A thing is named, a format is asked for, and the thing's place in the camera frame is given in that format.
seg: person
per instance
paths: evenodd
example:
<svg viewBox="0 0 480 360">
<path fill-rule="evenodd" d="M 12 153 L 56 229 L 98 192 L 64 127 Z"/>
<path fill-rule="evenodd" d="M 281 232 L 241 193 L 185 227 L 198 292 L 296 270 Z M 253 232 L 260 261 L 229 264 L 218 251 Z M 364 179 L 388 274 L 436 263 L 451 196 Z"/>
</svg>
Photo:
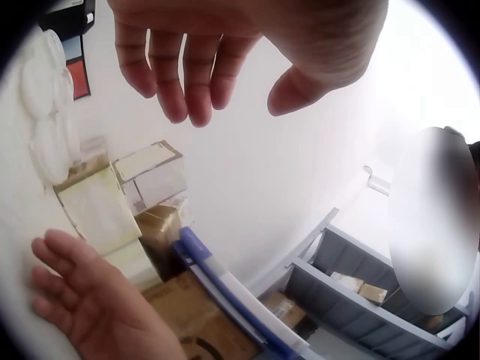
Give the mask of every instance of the person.
<svg viewBox="0 0 480 360">
<path fill-rule="evenodd" d="M 42 266 L 34 311 L 65 333 L 84 360 L 187 360 L 179 340 L 120 270 L 80 238 L 49 230 L 32 242 Z"/>
<path fill-rule="evenodd" d="M 108 0 L 127 82 L 157 95 L 173 123 L 205 126 L 223 109 L 250 50 L 267 37 L 292 66 L 274 84 L 268 109 L 287 114 L 350 85 L 366 71 L 387 0 Z M 148 57 L 146 35 L 150 30 Z M 184 34 L 184 89 L 178 61 Z"/>
</svg>

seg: package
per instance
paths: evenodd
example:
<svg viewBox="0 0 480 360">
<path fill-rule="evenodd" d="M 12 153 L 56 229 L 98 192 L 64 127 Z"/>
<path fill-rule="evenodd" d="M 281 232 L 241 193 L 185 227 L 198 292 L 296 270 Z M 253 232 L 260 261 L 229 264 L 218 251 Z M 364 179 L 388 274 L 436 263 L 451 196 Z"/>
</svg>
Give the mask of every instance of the package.
<svg viewBox="0 0 480 360">
<path fill-rule="evenodd" d="M 335 271 L 330 275 L 330 277 L 332 279 L 339 281 L 343 286 L 345 286 L 346 288 L 349 288 L 352 291 L 355 291 L 356 293 L 360 291 L 360 288 L 363 285 L 363 280 L 357 279 L 355 277 L 343 275 Z"/>
<path fill-rule="evenodd" d="M 181 260 L 172 249 L 172 242 L 180 238 L 180 217 L 177 209 L 157 205 L 135 217 L 142 233 L 140 243 L 158 270 L 163 281 L 168 281 L 184 270 Z"/>
<path fill-rule="evenodd" d="M 372 286 L 370 284 L 363 284 L 360 288 L 359 295 L 377 305 L 380 305 L 385 300 L 387 290 Z"/>
<path fill-rule="evenodd" d="M 305 311 L 278 291 L 273 292 L 263 304 L 290 329 L 305 317 Z"/>
<path fill-rule="evenodd" d="M 370 284 L 365 284 L 365 281 L 362 279 L 357 279 L 356 277 L 343 275 L 337 272 L 333 272 L 330 277 L 339 281 L 346 288 L 349 288 L 350 290 L 377 305 L 380 305 L 385 300 L 387 295 L 387 290 Z"/>
<path fill-rule="evenodd" d="M 100 255 L 140 237 L 107 155 L 71 168 L 67 180 L 54 190 L 73 227 Z"/>
<path fill-rule="evenodd" d="M 183 156 L 166 141 L 144 147 L 113 166 L 134 215 L 187 189 Z"/>
<path fill-rule="evenodd" d="M 140 291 L 162 282 L 138 240 L 111 252 L 104 259 L 119 269 Z"/>
<path fill-rule="evenodd" d="M 188 359 L 251 360 L 260 352 L 190 271 L 143 295 L 179 337 Z"/>
</svg>

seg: shelf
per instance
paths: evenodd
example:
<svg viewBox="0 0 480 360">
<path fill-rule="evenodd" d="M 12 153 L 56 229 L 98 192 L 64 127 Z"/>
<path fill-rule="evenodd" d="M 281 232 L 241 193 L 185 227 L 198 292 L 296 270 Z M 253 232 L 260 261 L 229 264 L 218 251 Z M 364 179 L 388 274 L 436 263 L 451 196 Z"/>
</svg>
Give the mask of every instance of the shelf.
<svg viewBox="0 0 480 360">
<path fill-rule="evenodd" d="M 332 225 L 326 226 L 317 254 L 311 263 L 327 276 L 337 271 L 386 289 L 388 294 L 400 287 L 390 259 Z M 386 306 L 394 315 L 412 324 L 421 324 L 428 317 L 417 310 L 401 290 L 395 294 L 395 303 Z M 463 316 L 468 317 L 469 311 L 456 305 L 443 315 L 437 332 L 446 329 Z"/>
<path fill-rule="evenodd" d="M 311 317 L 368 350 L 395 360 L 435 359 L 446 341 L 372 304 L 307 262 L 297 259 L 287 294 Z"/>
</svg>

